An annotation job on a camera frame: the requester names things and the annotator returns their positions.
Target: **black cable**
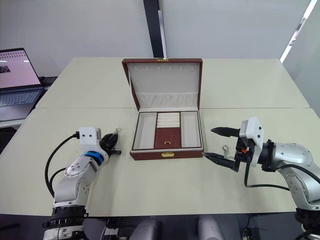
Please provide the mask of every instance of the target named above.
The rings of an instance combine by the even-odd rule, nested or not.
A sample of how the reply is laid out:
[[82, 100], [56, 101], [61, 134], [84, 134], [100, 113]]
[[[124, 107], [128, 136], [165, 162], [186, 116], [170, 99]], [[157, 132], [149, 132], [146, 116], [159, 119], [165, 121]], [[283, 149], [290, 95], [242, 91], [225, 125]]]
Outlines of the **black cable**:
[[50, 182], [49, 182], [49, 177], [48, 177], [48, 170], [49, 170], [49, 165], [50, 165], [50, 162], [53, 158], [53, 156], [56, 154], [56, 152], [59, 150], [59, 148], [61, 148], [61, 146], [63, 144], [65, 144], [66, 142], [68, 142], [70, 139], [72, 138], [78, 138], [79, 137], [79, 132], [76, 132], [75, 134], [69, 136], [67, 139], [65, 139], [63, 142], [61, 142], [54, 150], [53, 152], [51, 153], [51, 155], [49, 156], [48, 160], [46, 161], [46, 164], [45, 164], [45, 169], [44, 169], [44, 180], [45, 180], [45, 184], [46, 184], [46, 187], [48, 188], [50, 194], [52, 197], [55, 196], [55, 192], [54, 190], [52, 189], [52, 187], [50, 186]]
[[310, 177], [312, 177], [314, 180], [316, 180], [320, 184], [320, 179], [315, 174], [313, 174], [312, 172], [310, 172], [309, 170], [305, 169], [302, 166], [295, 165], [295, 164], [287, 164], [287, 165], [283, 165], [277, 169], [279, 170], [279, 169], [286, 169], [286, 168], [299, 169], [300, 171], [304, 172], [305, 174], [308, 174]]
[[53, 189], [53, 187], [52, 187], [52, 182], [54, 181], [55, 176], [56, 176], [58, 173], [64, 171], [65, 169], [66, 169], [66, 167], [61, 168], [61, 169], [59, 169], [58, 171], [56, 171], [56, 172], [51, 176], [50, 181], [49, 181], [49, 184], [50, 184], [50, 188], [51, 188], [51, 189]]
[[246, 161], [246, 166], [245, 166], [245, 173], [244, 173], [244, 185], [247, 188], [259, 188], [259, 187], [270, 187], [270, 188], [277, 188], [277, 189], [283, 189], [290, 191], [289, 188], [284, 187], [284, 186], [279, 186], [279, 185], [273, 185], [273, 184], [256, 184], [256, 185], [248, 185], [248, 176], [249, 176], [249, 169], [250, 169], [250, 164], [251, 164], [251, 157], [247, 158]]
[[295, 240], [301, 240], [302, 238], [304, 238], [304, 237], [312, 234], [312, 232], [313, 232], [313, 230], [312, 230], [312, 229], [309, 229], [309, 230], [301, 233], [299, 236], [297, 236], [297, 237], [295, 238]]
[[250, 223], [250, 219], [251, 219], [251, 214], [248, 213], [248, 222], [246, 223], [246, 229], [249, 227], [249, 223]]

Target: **laptop keyboard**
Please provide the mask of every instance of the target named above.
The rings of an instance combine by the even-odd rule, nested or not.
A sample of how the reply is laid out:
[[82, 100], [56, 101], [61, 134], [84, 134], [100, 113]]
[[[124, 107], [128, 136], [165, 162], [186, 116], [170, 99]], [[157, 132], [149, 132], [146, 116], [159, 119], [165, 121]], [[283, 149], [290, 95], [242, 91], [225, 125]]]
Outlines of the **laptop keyboard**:
[[35, 101], [39, 91], [0, 94], [0, 107], [19, 104], [31, 104]]

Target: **white velvet lining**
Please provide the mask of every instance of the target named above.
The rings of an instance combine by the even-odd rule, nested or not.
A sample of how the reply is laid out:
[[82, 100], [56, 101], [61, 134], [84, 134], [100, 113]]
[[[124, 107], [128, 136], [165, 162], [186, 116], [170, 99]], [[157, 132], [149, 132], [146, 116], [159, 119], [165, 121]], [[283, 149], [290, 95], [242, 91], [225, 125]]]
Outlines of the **white velvet lining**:
[[[157, 125], [156, 112], [140, 112], [136, 128], [133, 150], [143, 153], [143, 149], [153, 149], [155, 143], [155, 131]], [[192, 150], [201, 150], [201, 133], [199, 132], [199, 117], [197, 111], [181, 112], [181, 144], [182, 148], [192, 148]], [[166, 151], [183, 149], [166, 149]]]
[[128, 63], [141, 108], [196, 107], [199, 62]]
[[136, 128], [133, 149], [153, 149], [156, 131], [156, 112], [141, 112]]
[[183, 148], [201, 147], [196, 111], [181, 112], [181, 145]]
[[156, 120], [157, 128], [179, 128], [180, 113], [179, 112], [160, 112]]
[[198, 92], [186, 93], [138, 93], [141, 108], [194, 107], [198, 105]]

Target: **laptop screen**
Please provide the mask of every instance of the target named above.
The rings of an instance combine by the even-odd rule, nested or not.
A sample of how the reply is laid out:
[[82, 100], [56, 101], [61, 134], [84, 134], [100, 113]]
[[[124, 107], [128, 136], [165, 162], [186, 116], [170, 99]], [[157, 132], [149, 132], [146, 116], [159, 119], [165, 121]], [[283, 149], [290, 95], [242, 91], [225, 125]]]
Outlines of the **laptop screen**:
[[22, 48], [0, 52], [0, 89], [38, 84], [40, 81]]

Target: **laptop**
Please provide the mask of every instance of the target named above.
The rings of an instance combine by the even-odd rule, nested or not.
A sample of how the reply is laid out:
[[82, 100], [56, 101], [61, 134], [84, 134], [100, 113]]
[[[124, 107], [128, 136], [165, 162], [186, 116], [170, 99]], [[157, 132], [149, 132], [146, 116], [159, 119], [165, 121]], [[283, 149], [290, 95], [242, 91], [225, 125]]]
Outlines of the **laptop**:
[[0, 121], [25, 119], [43, 90], [24, 48], [0, 50]]

